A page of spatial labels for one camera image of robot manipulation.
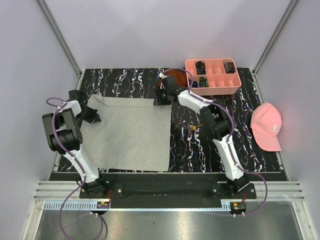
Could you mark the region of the grey cloth napkin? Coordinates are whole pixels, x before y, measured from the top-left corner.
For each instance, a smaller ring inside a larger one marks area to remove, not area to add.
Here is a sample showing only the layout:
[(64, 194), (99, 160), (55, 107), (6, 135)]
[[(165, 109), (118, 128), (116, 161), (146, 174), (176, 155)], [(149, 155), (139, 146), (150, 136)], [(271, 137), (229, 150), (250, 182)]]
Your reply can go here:
[(153, 99), (90, 96), (101, 121), (83, 122), (83, 148), (100, 169), (166, 172), (170, 163), (171, 105)]

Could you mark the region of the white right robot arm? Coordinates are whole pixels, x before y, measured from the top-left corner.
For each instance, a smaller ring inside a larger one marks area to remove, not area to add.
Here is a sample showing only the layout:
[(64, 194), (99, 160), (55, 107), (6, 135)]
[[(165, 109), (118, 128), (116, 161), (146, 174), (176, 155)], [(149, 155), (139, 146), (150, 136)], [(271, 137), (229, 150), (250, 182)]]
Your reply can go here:
[(155, 106), (171, 105), (174, 102), (200, 115), (201, 124), (207, 137), (215, 144), (221, 157), (227, 178), (226, 191), (232, 198), (244, 194), (249, 180), (241, 167), (233, 143), (235, 124), (228, 110), (222, 105), (201, 97), (185, 86), (179, 86), (172, 75), (159, 75), (155, 88)]

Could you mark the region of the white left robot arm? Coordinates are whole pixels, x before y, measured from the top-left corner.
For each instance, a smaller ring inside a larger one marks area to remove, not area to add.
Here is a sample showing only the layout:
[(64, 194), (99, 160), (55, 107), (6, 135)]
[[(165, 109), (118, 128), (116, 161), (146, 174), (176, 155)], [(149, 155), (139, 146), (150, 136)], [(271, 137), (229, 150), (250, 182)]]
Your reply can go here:
[(49, 148), (62, 155), (80, 175), (77, 184), (86, 197), (103, 198), (108, 193), (106, 181), (94, 166), (83, 147), (80, 122), (101, 122), (96, 109), (87, 106), (87, 97), (80, 90), (70, 90), (67, 101), (59, 99), (56, 110), (42, 116)]

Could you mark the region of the blue patterned item in tray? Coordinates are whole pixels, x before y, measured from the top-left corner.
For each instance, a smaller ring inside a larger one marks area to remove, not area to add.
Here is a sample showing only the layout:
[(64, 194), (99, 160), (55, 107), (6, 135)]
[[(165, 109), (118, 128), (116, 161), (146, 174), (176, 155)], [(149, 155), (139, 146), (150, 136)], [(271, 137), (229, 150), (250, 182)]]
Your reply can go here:
[(189, 80), (189, 86), (191, 88), (199, 88), (199, 83), (196, 80)]

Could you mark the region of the colourful item in tray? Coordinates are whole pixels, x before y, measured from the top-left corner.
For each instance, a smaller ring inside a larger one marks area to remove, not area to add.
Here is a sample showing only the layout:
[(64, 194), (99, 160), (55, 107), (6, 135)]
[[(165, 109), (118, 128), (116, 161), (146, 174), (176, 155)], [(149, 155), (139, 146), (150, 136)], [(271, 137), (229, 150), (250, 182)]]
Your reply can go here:
[(209, 87), (208, 79), (204, 76), (199, 77), (198, 78), (198, 86), (200, 88), (208, 88)]

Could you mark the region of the gold fork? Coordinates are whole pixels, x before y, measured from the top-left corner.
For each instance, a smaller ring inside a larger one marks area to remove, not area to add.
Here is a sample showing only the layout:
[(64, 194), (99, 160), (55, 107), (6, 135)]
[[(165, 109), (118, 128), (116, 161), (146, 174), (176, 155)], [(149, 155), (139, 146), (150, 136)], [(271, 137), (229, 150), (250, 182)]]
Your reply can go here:
[(195, 130), (201, 128), (201, 127), (203, 127), (202, 124), (201, 124), (201, 125), (190, 125), (190, 126), (188, 126), (188, 129), (189, 129), (190, 131), (195, 131)]

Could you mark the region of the pink compartment organizer tray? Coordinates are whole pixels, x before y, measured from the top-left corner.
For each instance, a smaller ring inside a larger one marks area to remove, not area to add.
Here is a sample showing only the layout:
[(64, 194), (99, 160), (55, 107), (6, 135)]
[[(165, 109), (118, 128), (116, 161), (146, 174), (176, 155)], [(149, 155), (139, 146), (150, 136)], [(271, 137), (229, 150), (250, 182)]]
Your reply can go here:
[[(204, 61), (206, 74), (197, 75), (195, 63)], [(218, 96), (218, 95), (234, 95), (242, 86), (242, 82), (236, 67), (236, 72), (226, 74), (224, 63), (233, 62), (232, 58), (206, 58), (206, 59), (187, 59), (185, 61), (185, 69), (188, 71), (187, 86), (190, 87), (189, 80), (198, 82), (199, 77), (205, 77), (208, 80), (209, 87), (191, 88), (191, 90), (200, 96)]]

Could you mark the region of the dark patterned item in tray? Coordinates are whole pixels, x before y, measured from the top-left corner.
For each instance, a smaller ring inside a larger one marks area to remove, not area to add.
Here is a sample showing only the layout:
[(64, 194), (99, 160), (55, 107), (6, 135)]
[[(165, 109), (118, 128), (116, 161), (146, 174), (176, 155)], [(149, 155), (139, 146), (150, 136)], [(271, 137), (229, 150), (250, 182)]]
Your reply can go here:
[(236, 66), (233, 61), (223, 63), (226, 74), (234, 74), (236, 72)]

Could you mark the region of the pink baseball cap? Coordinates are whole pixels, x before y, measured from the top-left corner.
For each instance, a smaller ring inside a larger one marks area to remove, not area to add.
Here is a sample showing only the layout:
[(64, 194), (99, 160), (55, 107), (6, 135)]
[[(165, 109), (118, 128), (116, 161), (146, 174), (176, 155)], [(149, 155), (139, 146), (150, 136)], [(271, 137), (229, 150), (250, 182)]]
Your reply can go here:
[(282, 150), (278, 140), (282, 117), (272, 104), (265, 102), (253, 111), (250, 127), (255, 142), (262, 150), (266, 152), (280, 152)]

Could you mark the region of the aluminium frame rail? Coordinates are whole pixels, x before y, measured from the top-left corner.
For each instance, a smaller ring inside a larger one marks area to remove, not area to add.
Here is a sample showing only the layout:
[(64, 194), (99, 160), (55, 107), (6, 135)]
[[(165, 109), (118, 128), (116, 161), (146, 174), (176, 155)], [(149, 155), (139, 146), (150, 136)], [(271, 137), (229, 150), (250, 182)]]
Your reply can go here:
[[(38, 183), (34, 198), (37, 200), (63, 200), (72, 191), (72, 200), (86, 198), (84, 190), (77, 190), (77, 183), (71, 181), (41, 181)], [(222, 194), (227, 192), (226, 182), (116, 182), (109, 187), (113, 198), (122, 198), (126, 195), (192, 195), (192, 194)], [(301, 186), (294, 181), (271, 181), (264, 184), (261, 181), (251, 182), (241, 192), (247, 195), (253, 194), (253, 199), (262, 201), (267, 197), (268, 201), (304, 201)]]

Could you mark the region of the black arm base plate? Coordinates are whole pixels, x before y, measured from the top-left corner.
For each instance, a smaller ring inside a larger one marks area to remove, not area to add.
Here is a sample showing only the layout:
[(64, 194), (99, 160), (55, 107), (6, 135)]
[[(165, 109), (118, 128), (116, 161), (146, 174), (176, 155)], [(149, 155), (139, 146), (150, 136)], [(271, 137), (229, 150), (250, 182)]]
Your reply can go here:
[(254, 200), (257, 198), (252, 183), (237, 192), (228, 183), (194, 181), (127, 181), (106, 183), (99, 191), (81, 191), (81, 198), (124, 199), (132, 196), (201, 196), (213, 199)]

